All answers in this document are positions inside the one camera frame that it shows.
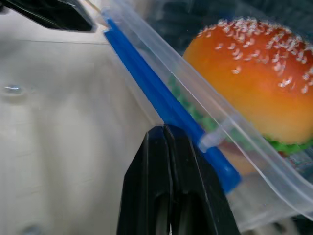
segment white surface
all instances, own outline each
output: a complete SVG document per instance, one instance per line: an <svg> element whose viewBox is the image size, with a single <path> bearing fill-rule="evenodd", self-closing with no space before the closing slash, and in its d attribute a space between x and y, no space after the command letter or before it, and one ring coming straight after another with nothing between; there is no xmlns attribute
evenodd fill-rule
<svg viewBox="0 0 313 235"><path fill-rule="evenodd" d="M107 45L2 46L0 89L18 84L25 96L0 97L0 235L30 224L48 235L116 234L123 176L153 109L140 109Z"/></svg>
<svg viewBox="0 0 313 235"><path fill-rule="evenodd" d="M97 17L97 13L89 5L81 0L92 18ZM109 0L94 0L95 5L101 7L108 6ZM52 42L86 42L86 43L101 43L107 44L103 37L103 26L98 25L95 33L77 33L64 32L58 30L50 30L44 28L32 20L20 15L19 13L10 10L7 15L0 15L0 41L5 38L22 39L33 41L52 41Z"/></svg>

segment hamburger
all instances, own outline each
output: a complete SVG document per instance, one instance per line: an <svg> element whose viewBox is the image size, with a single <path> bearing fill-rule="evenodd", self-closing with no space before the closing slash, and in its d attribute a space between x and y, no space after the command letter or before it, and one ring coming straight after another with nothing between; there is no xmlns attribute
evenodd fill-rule
<svg viewBox="0 0 313 235"><path fill-rule="evenodd" d="M279 24L220 20L183 55L282 155L313 144L313 46Z"/></svg>

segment orange bun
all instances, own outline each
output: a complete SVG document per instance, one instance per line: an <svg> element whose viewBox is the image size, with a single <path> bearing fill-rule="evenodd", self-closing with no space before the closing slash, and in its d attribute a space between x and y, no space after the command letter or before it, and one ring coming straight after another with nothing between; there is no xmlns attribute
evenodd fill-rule
<svg viewBox="0 0 313 235"><path fill-rule="evenodd" d="M263 136L287 144L313 138L313 46L289 29L221 20L183 57Z"/></svg>

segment blue plastic strip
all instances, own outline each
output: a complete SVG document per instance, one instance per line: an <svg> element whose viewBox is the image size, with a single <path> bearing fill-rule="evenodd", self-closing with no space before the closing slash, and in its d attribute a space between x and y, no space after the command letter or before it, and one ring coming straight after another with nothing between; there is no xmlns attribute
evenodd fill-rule
<svg viewBox="0 0 313 235"><path fill-rule="evenodd" d="M117 25L111 19L108 19L107 22L110 26L110 30L105 32L107 40L164 123L183 129L197 144L203 136L204 130L176 100ZM204 157L216 170L226 193L235 188L241 181L239 173L217 147L208 149Z"/></svg>

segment blue zipper seal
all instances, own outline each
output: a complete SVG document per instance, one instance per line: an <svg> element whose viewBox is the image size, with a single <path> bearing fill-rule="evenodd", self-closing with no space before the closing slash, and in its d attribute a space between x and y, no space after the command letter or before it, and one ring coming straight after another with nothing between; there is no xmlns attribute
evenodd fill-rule
<svg viewBox="0 0 313 235"><path fill-rule="evenodd" d="M105 37L164 123L183 129L193 143L199 143L205 131L176 100L118 26L111 19L106 20L110 29L104 33ZM225 193L239 184L239 173L217 147L209 148L204 157L214 167Z"/></svg>

